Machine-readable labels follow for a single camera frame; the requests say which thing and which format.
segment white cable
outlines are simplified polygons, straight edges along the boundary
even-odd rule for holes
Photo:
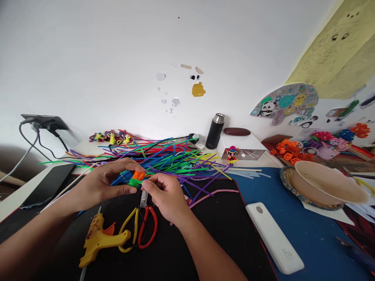
[[[22,156],[21,160],[17,163],[17,165],[13,168],[12,171],[10,171],[9,174],[7,174],[5,177],[3,177],[1,180],[0,180],[0,183],[5,180],[7,177],[9,177],[17,168],[18,166],[21,164],[21,162],[25,159],[26,155],[28,155],[28,153],[30,152],[30,150],[33,148],[33,146],[36,144],[36,142],[38,141],[38,138],[39,136],[36,135],[36,138],[34,140],[34,143],[30,146],[30,148],[26,151],[26,153],[24,154],[24,156]]]
[[[23,132],[22,132],[22,125],[23,124],[20,124],[20,126],[18,127],[18,131],[20,132],[20,134],[21,134],[21,136],[24,138],[24,140],[25,141],[27,141],[30,145],[32,145],[31,144],[31,142],[25,137],[25,135],[23,134]],[[46,155],[44,155],[44,153],[43,152],[41,152],[36,146],[34,146],[34,145],[32,145],[36,150],[38,150],[39,151],[39,153],[40,154],[42,154],[45,158],[47,158],[49,161],[52,161],[51,159],[49,159]]]
[[[90,170],[92,167],[94,167],[96,164],[98,163],[94,163],[92,164],[90,167],[88,167],[82,174],[80,174],[75,180],[73,180],[73,182],[71,184],[69,184],[67,187],[65,187],[55,198],[52,199],[51,202],[49,202],[49,204],[47,206],[45,206],[43,208],[43,210],[41,210],[40,212],[43,212],[45,209],[47,209],[49,206],[51,206],[57,199],[59,199],[61,197],[61,195],[69,188],[71,187],[77,180],[79,180],[84,173],[86,173],[88,170]]]

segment beige bowl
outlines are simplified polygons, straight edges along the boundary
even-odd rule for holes
[[[321,205],[363,204],[368,194],[340,172],[309,161],[298,161],[292,175],[293,187],[307,199]]]

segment forearm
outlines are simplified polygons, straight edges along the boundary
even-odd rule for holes
[[[0,280],[28,280],[51,254],[76,216],[59,201],[0,245]]]
[[[184,236],[200,281],[247,280],[192,212],[176,226]]]

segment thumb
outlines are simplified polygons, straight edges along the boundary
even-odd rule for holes
[[[131,187],[129,185],[117,185],[109,187],[105,195],[107,199],[110,199],[116,196],[132,193],[137,193],[137,189],[135,187]]]
[[[162,193],[162,190],[150,180],[144,180],[142,187],[155,199]]]

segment white desk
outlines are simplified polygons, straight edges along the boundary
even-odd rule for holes
[[[107,142],[88,142],[87,140],[80,142],[73,150],[85,154],[85,155],[98,155],[103,153],[102,148],[98,148],[98,146],[105,146],[108,145]],[[217,153],[217,150],[208,150],[207,153]],[[226,164],[226,160],[224,159],[215,159],[218,163]],[[43,180],[43,178],[51,171],[53,167],[66,165],[68,163],[54,163],[50,164],[46,169],[41,171],[35,177],[33,177],[30,181],[25,183],[22,187],[8,196],[5,200],[0,203],[0,222],[7,218],[11,213],[13,213],[26,199],[27,197],[33,192],[33,190],[38,186],[38,184]],[[270,155],[269,151],[266,152],[257,160],[257,161],[248,161],[248,164],[236,164],[236,167],[283,167],[281,162],[277,159],[277,157]],[[73,170],[74,174],[81,174],[87,167],[76,167]]]

